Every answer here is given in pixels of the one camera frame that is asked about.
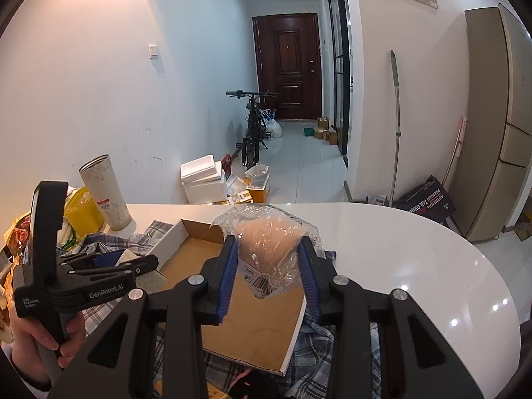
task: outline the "open cardboard box lid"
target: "open cardboard box lid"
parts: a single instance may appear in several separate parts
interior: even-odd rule
[[[182,220],[150,251],[168,278],[164,289],[201,271],[203,263],[220,255],[223,233],[218,226]],[[260,369],[285,375],[307,304],[302,287],[264,300],[255,298],[237,274],[229,312],[219,326],[202,326],[203,348]]]

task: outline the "yellow bin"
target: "yellow bin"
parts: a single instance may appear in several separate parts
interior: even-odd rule
[[[105,222],[86,187],[79,189],[67,201],[65,217],[79,237],[98,232]]]

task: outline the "plaid shirt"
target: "plaid shirt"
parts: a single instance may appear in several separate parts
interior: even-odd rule
[[[152,247],[168,232],[171,225],[154,221],[144,234],[134,234],[128,239],[97,233],[87,235],[73,253],[107,253],[114,250],[129,249],[137,255],[146,255]],[[91,334],[102,320],[113,310],[119,300],[84,311],[87,334]],[[372,399],[380,397],[380,350],[377,325],[372,324]],[[164,328],[159,327],[155,349],[154,382],[162,378]],[[333,358],[334,327],[317,325],[305,311],[303,323],[294,347],[286,376],[271,375],[278,383],[284,396],[296,399],[325,399],[331,361]],[[233,380],[247,368],[241,364],[204,352],[206,377],[211,384],[225,392],[230,390]]]

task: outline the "white cylinder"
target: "white cylinder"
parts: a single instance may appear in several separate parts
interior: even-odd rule
[[[97,157],[79,169],[85,186],[113,231],[120,231],[131,222],[126,201],[118,187],[109,155]]]

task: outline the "metal screw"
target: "metal screw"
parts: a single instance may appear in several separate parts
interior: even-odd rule
[[[135,288],[129,292],[128,297],[131,298],[131,300],[139,300],[139,298],[142,298],[143,295],[144,295],[144,291],[142,291],[141,289]]]
[[[402,289],[395,289],[392,295],[396,300],[399,300],[401,302],[405,301],[408,298],[408,293]]]
[[[188,278],[188,283],[191,285],[201,285],[205,279],[201,274],[193,274]]]
[[[349,283],[349,278],[345,277],[345,276],[341,276],[340,274],[338,276],[334,276],[332,281],[336,284],[336,285],[340,285],[340,286],[346,286],[348,283]]]

